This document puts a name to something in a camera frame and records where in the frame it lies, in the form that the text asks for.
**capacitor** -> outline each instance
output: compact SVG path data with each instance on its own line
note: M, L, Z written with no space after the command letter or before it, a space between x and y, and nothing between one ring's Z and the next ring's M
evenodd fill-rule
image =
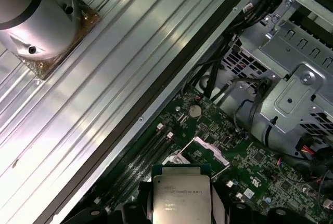
M264 198L264 201L265 201L265 203L267 203L267 204L271 204L271 203L272 203L272 199L271 199L270 197L265 197L265 198Z

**metal bracket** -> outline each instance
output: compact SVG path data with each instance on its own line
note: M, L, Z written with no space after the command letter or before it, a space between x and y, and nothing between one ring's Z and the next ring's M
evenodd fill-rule
M275 126L283 133L294 129L309 113L313 95L324 79L305 64L295 70L290 79L280 80L262 102L260 114L266 119L277 118Z

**white label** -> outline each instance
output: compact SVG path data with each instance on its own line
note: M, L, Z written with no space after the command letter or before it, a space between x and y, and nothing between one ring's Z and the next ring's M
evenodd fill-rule
M245 192L244 192L244 195L247 198L251 199L254 196L254 192L252 190L250 190L250 189L246 189Z

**wire bundle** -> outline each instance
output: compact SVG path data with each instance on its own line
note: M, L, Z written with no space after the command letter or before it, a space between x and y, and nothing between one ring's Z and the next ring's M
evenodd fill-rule
M255 25L256 23L264 19L264 17L267 14L269 14L271 11L274 11L274 9L278 6L278 3L279 0L260 0L250 10L238 15L222 34L223 40L221 41L221 44L211 57L211 60L214 61L211 63L202 64L201 69L191 79L190 83L192 85L196 85L199 82L200 78L204 75L204 73L212 66L209 79L207 81L207 86L203 92L203 94L206 97L210 98L215 87L215 82L217 74L219 72L220 63L223 60L224 56L230 50L230 46L232 46L232 44L230 43L231 42L234 43L235 41L237 41L239 35L242 33L244 29Z
M310 149L308 146L306 146L306 145L304 145L302 147L301 151L303 151L305 153L309 153L310 155L314 155L315 154L315 152L312 149Z

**screw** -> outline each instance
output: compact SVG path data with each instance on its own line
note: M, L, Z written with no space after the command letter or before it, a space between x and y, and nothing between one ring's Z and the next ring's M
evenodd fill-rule
M311 79L311 76L310 76L310 75L306 75L306 76L304 76L304 78L302 78L302 81L303 81L304 83L306 83L306 82L308 82L310 79Z
M314 77L311 76L311 74L304 74L303 76L301 76L301 82L304 84L304 85L311 85L314 81Z
M28 48L28 52L29 52L30 54L35 54L36 51L37 51L37 49L36 49L36 47L34 47L34 46L31 46L31 47Z
M293 3L293 0L286 0L285 6L290 7L292 5L292 3Z
M273 23L278 22L279 19L280 19L280 15L278 15L278 14L274 14L274 15L272 16L272 22L273 22Z

